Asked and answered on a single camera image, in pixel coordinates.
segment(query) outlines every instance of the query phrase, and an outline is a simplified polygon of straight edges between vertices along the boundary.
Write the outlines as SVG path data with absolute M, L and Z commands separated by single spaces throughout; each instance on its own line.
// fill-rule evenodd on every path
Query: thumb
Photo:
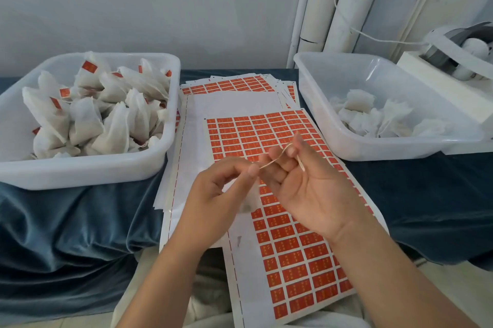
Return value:
M 260 168 L 258 164 L 252 163 L 250 166 L 243 170 L 243 172 L 236 178 L 236 181 L 229 187 L 225 193 L 221 194 L 223 200 L 228 205 L 239 206 L 245 199 L 251 187 L 257 180 Z
M 308 173 L 326 175 L 331 170 L 328 168 L 329 163 L 307 144 L 299 133 L 294 135 L 293 145 L 298 150 L 298 156 Z

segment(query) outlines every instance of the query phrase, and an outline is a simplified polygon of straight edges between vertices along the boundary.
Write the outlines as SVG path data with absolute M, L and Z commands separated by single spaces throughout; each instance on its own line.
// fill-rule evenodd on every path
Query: thread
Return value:
M 289 146 L 291 146 L 291 145 L 293 145 L 293 143 L 289 143 L 289 144 L 287 144 L 287 145 L 284 147 L 284 149 L 280 152 L 279 157 L 277 157 L 277 158 L 276 158 L 276 159 L 274 159 L 274 160 L 271 160 L 271 161 L 270 161 L 269 163 L 267 163 L 265 166 L 262 166 L 262 167 L 261 167 L 261 169 L 262 169 L 262 168 L 264 168 L 264 167 L 267 167 L 268 165 L 270 165 L 270 164 L 274 163 L 275 161 L 277 161 L 280 157 L 282 157 L 282 155 L 284 154 L 284 152 L 286 151 L 286 149 L 287 149 Z M 296 156 L 296 159 L 298 160 L 298 164 L 300 165 L 300 169 L 301 169 L 302 171 L 305 171 L 305 166 L 303 166 L 303 163 L 301 162 L 300 156 Z

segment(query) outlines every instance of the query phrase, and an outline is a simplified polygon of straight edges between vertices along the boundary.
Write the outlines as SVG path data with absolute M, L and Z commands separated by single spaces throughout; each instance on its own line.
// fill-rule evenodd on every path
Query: white machine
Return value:
M 428 33 L 421 51 L 404 52 L 397 65 L 445 97 L 481 126 L 478 143 L 455 144 L 445 154 L 493 151 L 493 22 Z

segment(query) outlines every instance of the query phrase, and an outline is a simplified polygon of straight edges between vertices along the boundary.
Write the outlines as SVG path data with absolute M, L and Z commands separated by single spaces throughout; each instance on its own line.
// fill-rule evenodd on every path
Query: paper stack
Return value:
M 200 171 L 227 156 L 257 161 L 295 132 L 353 182 L 362 204 L 385 227 L 370 197 L 300 108 L 296 83 L 254 73 L 212 76 L 187 82 L 180 93 L 181 120 L 154 204 L 164 213 L 161 248 Z M 260 199 L 261 208 L 238 214 L 215 244 L 223 248 L 237 328 L 283 325 L 355 293 L 322 236 L 298 223 L 262 182 Z

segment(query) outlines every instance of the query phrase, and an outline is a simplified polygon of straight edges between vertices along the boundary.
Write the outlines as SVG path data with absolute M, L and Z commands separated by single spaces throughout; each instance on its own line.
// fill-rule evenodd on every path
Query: tea bag pile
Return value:
M 439 136 L 450 132 L 451 125 L 440 119 L 424 119 L 410 129 L 405 118 L 413 111 L 406 102 L 387 100 L 382 109 L 373 107 L 375 96 L 351 89 L 346 99 L 332 97 L 329 103 L 343 124 L 363 137 Z
M 146 59 L 135 71 L 118 67 L 94 52 L 68 88 L 47 71 L 39 89 L 22 88 L 22 97 L 40 125 L 33 130 L 34 159 L 96 156 L 154 147 L 168 117 L 172 75 Z

